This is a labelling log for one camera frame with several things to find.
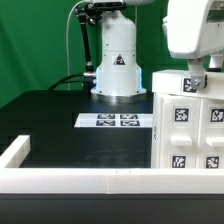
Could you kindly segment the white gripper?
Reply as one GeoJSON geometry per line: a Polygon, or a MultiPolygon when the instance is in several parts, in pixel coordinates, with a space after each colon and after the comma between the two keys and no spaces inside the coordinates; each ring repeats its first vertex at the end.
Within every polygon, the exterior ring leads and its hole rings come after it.
{"type": "MultiPolygon", "coordinates": [[[[205,88],[207,75],[200,57],[224,50],[224,0],[169,0],[166,26],[171,56],[189,59],[192,88],[205,88]]],[[[212,55],[209,70],[221,72],[223,63],[223,55],[212,55]]]]}

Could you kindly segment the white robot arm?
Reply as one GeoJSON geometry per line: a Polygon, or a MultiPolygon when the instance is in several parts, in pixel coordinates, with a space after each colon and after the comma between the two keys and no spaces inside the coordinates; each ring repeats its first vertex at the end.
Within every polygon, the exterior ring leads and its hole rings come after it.
{"type": "MultiPolygon", "coordinates": [[[[145,94],[136,63],[136,25],[121,10],[155,0],[86,1],[102,13],[102,61],[91,93],[112,101],[145,94]]],[[[188,61],[193,89],[204,89],[204,58],[217,60],[224,52],[224,0],[169,0],[163,30],[170,55],[188,61]]]]}

